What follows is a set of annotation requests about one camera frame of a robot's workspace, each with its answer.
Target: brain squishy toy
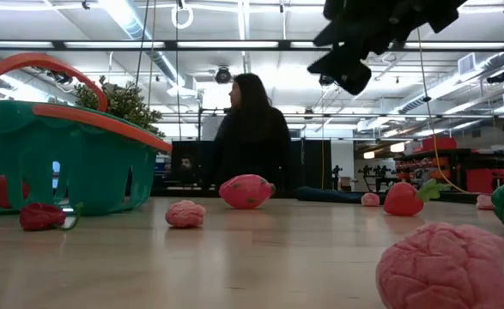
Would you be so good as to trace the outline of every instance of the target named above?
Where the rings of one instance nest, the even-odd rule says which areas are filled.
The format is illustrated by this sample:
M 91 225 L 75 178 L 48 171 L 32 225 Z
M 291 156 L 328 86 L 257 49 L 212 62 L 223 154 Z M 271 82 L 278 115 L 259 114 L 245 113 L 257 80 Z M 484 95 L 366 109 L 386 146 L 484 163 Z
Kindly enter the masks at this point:
M 273 184 L 258 175 L 236 176 L 219 189 L 219 195 L 236 209 L 255 209 L 276 191 Z
M 477 208 L 480 210 L 493 210 L 492 197 L 481 194 L 477 197 Z
M 166 222 L 174 227 L 200 227 L 206 209 L 191 201 L 173 203 L 166 212 Z
M 502 238 L 432 222 L 383 253 L 376 282 L 389 309 L 504 309 L 503 264 Z
M 361 198 L 362 206 L 378 207 L 380 206 L 380 197 L 375 193 L 366 193 Z

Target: pink brain toy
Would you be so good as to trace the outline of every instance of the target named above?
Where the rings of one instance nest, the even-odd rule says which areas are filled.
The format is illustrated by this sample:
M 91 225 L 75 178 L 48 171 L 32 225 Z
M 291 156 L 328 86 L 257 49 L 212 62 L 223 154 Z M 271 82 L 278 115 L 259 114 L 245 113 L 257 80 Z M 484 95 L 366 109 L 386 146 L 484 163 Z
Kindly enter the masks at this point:
M 362 206 L 378 207 L 380 206 L 380 197 L 375 193 L 366 193 L 361 198 Z
M 477 197 L 477 208 L 480 210 L 494 210 L 492 197 L 481 194 Z
M 504 309 L 503 264 L 502 238 L 433 222 L 383 253 L 376 281 L 389 309 Z
M 173 203 L 166 212 L 166 222 L 174 227 L 200 227 L 206 209 L 191 201 Z
M 236 209 L 255 209 L 275 193 L 275 186 L 258 175 L 236 176 L 219 189 L 219 195 Z

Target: rope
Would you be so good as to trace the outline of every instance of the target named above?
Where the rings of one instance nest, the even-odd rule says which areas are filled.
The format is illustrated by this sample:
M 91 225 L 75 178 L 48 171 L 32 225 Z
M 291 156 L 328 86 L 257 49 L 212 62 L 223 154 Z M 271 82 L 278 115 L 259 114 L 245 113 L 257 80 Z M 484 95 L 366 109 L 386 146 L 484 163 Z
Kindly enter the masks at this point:
M 150 0 L 147 0 L 147 8 L 149 7 L 149 3 Z M 139 61 L 137 62 L 137 76 L 135 79 L 135 88 L 137 88 L 139 85 L 139 73 L 141 73 L 141 59 L 143 58 L 143 46 L 145 44 L 145 34 L 147 33 L 147 17 L 149 17 L 149 10 L 145 9 L 145 21 L 143 23 L 143 34 L 141 35 L 141 49 L 139 50 Z
M 175 16 L 175 21 L 179 25 L 179 11 L 177 11 L 177 15 Z M 175 28 L 175 41 L 179 41 L 179 28 Z M 175 70 L 179 72 L 179 51 L 175 51 Z M 181 133 L 181 98 L 179 96 L 179 73 L 176 74 L 175 77 L 175 87 L 177 87 L 177 122 L 179 123 L 179 141 L 183 139 L 183 134 Z
M 153 58 L 155 56 L 155 30 L 156 30 L 156 0 L 155 8 L 152 14 L 152 44 L 150 45 L 150 69 L 149 69 L 149 100 L 147 101 L 147 107 L 150 108 L 150 94 L 152 93 L 152 68 L 153 68 Z
M 451 185 L 454 189 L 463 192 L 463 193 L 468 193 L 472 194 L 471 192 L 465 191 L 455 185 L 450 179 L 448 179 L 445 174 L 442 172 L 442 168 L 440 168 L 440 162 L 439 162 L 439 150 L 437 149 L 437 133 L 434 130 L 434 121 L 433 121 L 433 115 L 431 114 L 431 106 L 429 105 L 429 101 L 431 99 L 428 96 L 427 92 L 427 83 L 425 82 L 425 68 L 423 67 L 423 49 L 422 49 L 422 36 L 420 35 L 420 28 L 417 29 L 417 41 L 419 45 L 419 50 L 420 50 L 420 64 L 422 66 L 422 78 L 423 78 L 423 92 L 425 94 L 425 102 L 427 103 L 427 112 L 429 114 L 429 123 L 431 124 L 431 130 L 433 131 L 433 145 L 434 145 L 434 157 L 436 158 L 437 161 L 437 168 L 439 169 L 440 176 L 449 184 Z

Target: table surface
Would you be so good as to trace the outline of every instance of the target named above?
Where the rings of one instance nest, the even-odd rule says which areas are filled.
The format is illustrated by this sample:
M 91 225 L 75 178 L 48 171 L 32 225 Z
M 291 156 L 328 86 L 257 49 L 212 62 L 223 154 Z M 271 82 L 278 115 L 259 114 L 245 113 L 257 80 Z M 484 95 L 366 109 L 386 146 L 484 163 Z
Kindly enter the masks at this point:
M 426 221 L 470 223 L 504 237 L 490 211 L 430 203 L 417 217 L 359 205 L 274 199 L 233 210 L 195 199 L 203 228 L 170 229 L 173 199 L 82 218 L 74 231 L 24 233 L 0 216 L 0 309 L 383 308 L 375 267 Z

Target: black cloth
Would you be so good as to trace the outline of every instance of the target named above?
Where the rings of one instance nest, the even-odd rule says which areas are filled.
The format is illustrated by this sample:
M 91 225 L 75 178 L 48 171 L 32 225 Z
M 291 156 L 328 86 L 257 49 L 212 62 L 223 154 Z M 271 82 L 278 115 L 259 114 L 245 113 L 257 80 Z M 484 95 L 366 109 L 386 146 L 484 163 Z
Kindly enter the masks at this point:
M 256 174 L 283 186 L 289 164 L 289 130 L 283 114 L 271 107 L 252 118 L 233 111 L 223 119 L 214 141 L 205 185 L 220 185 L 232 177 Z

